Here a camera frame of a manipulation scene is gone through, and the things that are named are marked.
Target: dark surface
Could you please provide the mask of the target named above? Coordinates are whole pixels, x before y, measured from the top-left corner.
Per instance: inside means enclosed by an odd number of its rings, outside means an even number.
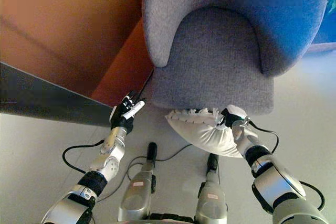
[[[1,63],[1,113],[110,126],[111,111],[109,106]]]

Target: silver robot leg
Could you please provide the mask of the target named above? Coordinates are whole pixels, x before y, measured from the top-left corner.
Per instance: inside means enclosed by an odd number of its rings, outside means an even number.
[[[148,146],[147,162],[131,180],[119,207],[118,221],[141,220],[150,212],[151,194],[155,191],[153,175],[156,159],[155,143]]]
[[[219,185],[215,170],[207,173],[206,182],[202,183],[199,190],[195,220],[200,224],[226,224],[225,194]]]

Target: silver robot arm segment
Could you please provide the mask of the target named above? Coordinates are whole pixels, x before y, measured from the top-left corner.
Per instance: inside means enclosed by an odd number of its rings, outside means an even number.
[[[328,223],[321,212],[306,201],[300,182],[259,142],[248,122],[249,118],[245,117],[230,127],[237,149],[255,178],[252,191],[262,208],[273,215],[273,224]]]
[[[88,224],[91,221],[99,195],[119,171],[125,137],[133,129],[133,117],[144,106],[144,101],[133,103],[135,96],[135,92],[129,93],[114,107],[110,116],[111,133],[104,140],[98,157],[82,179],[48,210],[42,224]]]

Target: label sticker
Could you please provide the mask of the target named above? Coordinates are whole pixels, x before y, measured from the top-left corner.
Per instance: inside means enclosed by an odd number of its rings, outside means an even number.
[[[143,186],[143,182],[134,182],[133,186]]]
[[[218,196],[215,194],[208,194],[209,199],[218,199]]]

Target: orange wall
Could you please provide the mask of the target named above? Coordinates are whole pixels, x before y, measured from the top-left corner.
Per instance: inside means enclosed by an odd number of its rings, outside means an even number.
[[[152,69],[140,20],[91,97],[114,105],[125,96],[125,87],[140,90]]]
[[[111,66],[117,65],[115,60],[123,65],[123,71],[133,69],[127,67],[132,56],[127,51],[123,57],[118,53],[140,20],[141,0],[1,1],[2,62],[107,102],[98,94],[103,92],[103,86],[109,86],[105,76]],[[143,43],[136,47],[145,49],[143,39],[133,43]],[[145,58],[138,58],[143,83],[152,65],[146,50],[139,55]],[[130,83],[122,83],[123,87],[119,85],[117,91],[112,91],[125,93]],[[106,94],[111,95],[110,91],[109,88]]]

